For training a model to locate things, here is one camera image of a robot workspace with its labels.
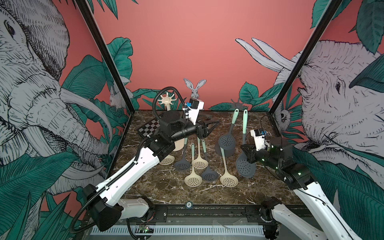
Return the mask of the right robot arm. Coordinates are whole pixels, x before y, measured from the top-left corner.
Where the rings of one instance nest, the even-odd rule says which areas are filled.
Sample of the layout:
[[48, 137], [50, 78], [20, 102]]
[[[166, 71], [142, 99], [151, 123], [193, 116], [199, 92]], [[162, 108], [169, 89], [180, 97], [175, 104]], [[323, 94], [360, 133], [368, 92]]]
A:
[[287, 140], [257, 138], [255, 144], [242, 145], [241, 149], [249, 163], [261, 163], [275, 170], [277, 178], [301, 199], [321, 227], [313, 227], [280, 200], [271, 197], [262, 202], [258, 213], [267, 223], [264, 235], [268, 240], [277, 238], [280, 226], [285, 226], [302, 240], [360, 239], [331, 204], [309, 168], [299, 163], [298, 149]]

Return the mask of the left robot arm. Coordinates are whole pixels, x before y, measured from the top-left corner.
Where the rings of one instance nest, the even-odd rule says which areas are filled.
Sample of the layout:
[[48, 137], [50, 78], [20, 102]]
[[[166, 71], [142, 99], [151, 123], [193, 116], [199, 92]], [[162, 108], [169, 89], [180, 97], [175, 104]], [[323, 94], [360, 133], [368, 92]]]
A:
[[[167, 96], [169, 92], [178, 96], [183, 107], [182, 115], [175, 110], [158, 115], [156, 106], [163, 103], [160, 96]], [[160, 126], [140, 142], [135, 156], [123, 168], [97, 186], [88, 185], [83, 189], [87, 201], [72, 219], [70, 234], [81, 233], [93, 226], [105, 231], [122, 217], [127, 217], [129, 206], [121, 201], [124, 193], [143, 174], [167, 157], [176, 148], [176, 141], [191, 135], [206, 138], [219, 124], [219, 121], [198, 120], [203, 108], [204, 102], [200, 99], [191, 98], [186, 103], [174, 87], [158, 91], [152, 102], [152, 110]]]

